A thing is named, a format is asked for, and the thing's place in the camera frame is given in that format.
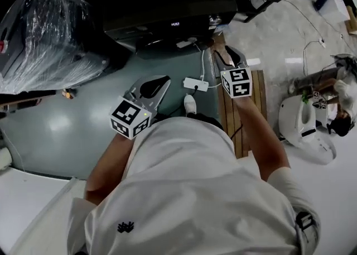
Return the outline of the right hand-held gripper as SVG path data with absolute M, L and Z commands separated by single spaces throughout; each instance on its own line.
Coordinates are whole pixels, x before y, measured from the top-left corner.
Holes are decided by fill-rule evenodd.
M 253 79 L 245 55 L 231 46 L 225 45 L 225 50 L 231 57 L 233 65 L 227 64 L 218 51 L 213 52 L 213 58 L 220 71 L 221 84 L 224 90 L 231 98 L 250 97 Z

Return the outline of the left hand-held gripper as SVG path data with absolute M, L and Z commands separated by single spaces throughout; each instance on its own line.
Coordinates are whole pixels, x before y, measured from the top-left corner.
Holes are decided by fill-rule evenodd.
M 167 75 L 138 79 L 118 97 L 110 112 L 111 128 L 127 139 L 134 139 L 150 127 L 170 84 L 171 78 Z

